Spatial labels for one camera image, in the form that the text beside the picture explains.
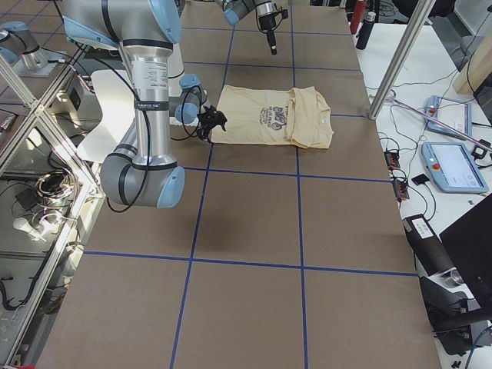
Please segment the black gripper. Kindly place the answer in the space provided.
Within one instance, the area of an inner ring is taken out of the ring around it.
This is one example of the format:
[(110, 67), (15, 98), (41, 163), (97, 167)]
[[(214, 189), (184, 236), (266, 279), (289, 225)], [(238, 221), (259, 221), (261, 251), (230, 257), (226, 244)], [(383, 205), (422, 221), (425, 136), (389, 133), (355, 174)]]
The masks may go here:
[(268, 13), (264, 15), (259, 15), (257, 17), (259, 30), (266, 34), (268, 41), (268, 46), (272, 55), (278, 53), (277, 42), (274, 35), (274, 30), (276, 28), (276, 20), (274, 13)]
[(210, 143), (227, 142), (227, 132), (224, 125), (228, 120), (222, 111), (218, 111), (216, 107), (210, 105), (202, 113), (199, 113), (197, 118), (198, 135), (208, 135), (208, 141)]

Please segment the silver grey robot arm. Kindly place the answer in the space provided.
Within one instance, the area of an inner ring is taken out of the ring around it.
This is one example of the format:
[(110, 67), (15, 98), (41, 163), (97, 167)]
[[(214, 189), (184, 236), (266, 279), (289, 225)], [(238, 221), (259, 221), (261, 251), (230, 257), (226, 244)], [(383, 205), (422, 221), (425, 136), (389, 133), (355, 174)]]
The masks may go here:
[(173, 208), (184, 190), (185, 170), (171, 153), (170, 118), (197, 121), (194, 133), (201, 140), (227, 121), (196, 75), (181, 78), (179, 98), (169, 96), (168, 58), (181, 40), (175, 2), (66, 1), (62, 14), (69, 38), (119, 52), (134, 96), (134, 122), (101, 168), (107, 200), (125, 209)]
[(288, 10), (267, 0), (217, 0), (214, 1), (229, 25), (235, 26), (245, 16), (255, 13), (258, 30), (266, 35), (272, 55), (278, 53), (275, 30), (288, 17)]

